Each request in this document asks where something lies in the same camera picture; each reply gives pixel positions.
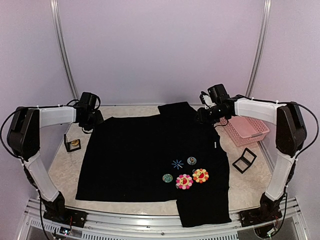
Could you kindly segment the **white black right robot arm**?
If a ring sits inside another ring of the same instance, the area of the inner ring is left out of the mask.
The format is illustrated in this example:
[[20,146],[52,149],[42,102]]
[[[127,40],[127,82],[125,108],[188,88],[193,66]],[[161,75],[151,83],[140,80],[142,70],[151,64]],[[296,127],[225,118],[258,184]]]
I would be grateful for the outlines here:
[[202,91],[199,98],[203,107],[198,109],[197,119],[201,123],[215,124],[221,118],[249,117],[276,127],[277,159],[269,185],[260,199],[263,205],[255,212],[260,222],[268,221],[276,212],[273,204],[284,197],[299,155],[315,143],[312,140],[304,145],[307,128],[301,110],[306,110],[312,116],[315,114],[294,101],[271,101],[241,94],[231,97],[223,84],[214,85],[207,92]]

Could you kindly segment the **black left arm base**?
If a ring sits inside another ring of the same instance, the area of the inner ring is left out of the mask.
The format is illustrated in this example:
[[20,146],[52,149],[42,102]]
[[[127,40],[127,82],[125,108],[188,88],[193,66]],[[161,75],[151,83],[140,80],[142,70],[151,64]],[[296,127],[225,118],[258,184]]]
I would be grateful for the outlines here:
[[46,220],[71,227],[84,227],[88,213],[82,210],[67,208],[65,206],[65,198],[61,192],[59,192],[59,195],[53,201],[41,199],[41,202],[45,207],[43,217]]

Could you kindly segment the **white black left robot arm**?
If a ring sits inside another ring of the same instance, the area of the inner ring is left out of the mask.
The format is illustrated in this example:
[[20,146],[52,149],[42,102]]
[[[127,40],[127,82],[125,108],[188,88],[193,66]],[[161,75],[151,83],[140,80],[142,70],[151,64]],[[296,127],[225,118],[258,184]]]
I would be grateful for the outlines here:
[[21,161],[29,183],[38,192],[47,211],[63,223],[70,218],[65,199],[46,170],[40,154],[42,128],[78,124],[84,132],[93,131],[104,119],[101,99],[94,93],[83,92],[79,100],[66,105],[19,106],[6,119],[11,120],[6,139],[0,142],[5,150]]

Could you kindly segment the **black brooch box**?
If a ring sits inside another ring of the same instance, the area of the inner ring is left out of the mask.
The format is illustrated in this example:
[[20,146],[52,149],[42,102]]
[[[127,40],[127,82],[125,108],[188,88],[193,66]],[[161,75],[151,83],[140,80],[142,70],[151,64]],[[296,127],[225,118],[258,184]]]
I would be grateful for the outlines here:
[[246,147],[241,156],[232,163],[232,166],[241,174],[244,174],[253,165],[256,158],[257,155]]
[[81,149],[81,140],[74,139],[69,141],[66,134],[63,135],[63,144],[67,153],[71,153]]

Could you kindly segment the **gold round brooch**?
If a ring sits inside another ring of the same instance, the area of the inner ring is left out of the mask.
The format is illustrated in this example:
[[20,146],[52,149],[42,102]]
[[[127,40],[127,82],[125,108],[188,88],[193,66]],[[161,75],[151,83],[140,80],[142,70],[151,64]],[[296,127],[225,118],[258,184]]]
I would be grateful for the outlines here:
[[77,146],[79,144],[79,141],[78,140],[73,140],[72,142],[71,142],[71,145],[72,146]]

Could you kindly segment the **teal round brooch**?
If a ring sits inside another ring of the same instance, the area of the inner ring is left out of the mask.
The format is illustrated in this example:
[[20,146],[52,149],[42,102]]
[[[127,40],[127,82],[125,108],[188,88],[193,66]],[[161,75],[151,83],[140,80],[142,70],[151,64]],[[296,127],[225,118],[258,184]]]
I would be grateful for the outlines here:
[[170,183],[173,181],[173,176],[169,173],[166,173],[162,176],[162,180],[165,182],[165,183]]

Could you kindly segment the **black t-shirt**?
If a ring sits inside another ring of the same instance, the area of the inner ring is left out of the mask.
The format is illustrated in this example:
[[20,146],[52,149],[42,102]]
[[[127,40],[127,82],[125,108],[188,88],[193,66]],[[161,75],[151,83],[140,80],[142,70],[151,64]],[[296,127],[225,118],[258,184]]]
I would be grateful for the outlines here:
[[[224,224],[229,216],[230,167],[220,136],[197,121],[187,102],[161,105],[159,114],[110,117],[90,136],[75,198],[100,202],[174,200],[183,227]],[[195,165],[187,159],[194,157]],[[176,178],[206,169],[209,179],[176,188]],[[163,181],[171,174],[173,180]]]

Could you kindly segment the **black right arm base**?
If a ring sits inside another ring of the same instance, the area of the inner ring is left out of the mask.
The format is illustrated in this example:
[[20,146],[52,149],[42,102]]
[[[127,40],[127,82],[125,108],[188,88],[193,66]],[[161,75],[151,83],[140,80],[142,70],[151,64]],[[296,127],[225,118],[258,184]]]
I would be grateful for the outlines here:
[[239,220],[242,227],[248,227],[280,219],[283,214],[280,203],[286,196],[284,193],[279,199],[272,201],[265,193],[262,194],[257,208],[242,210],[239,212]]

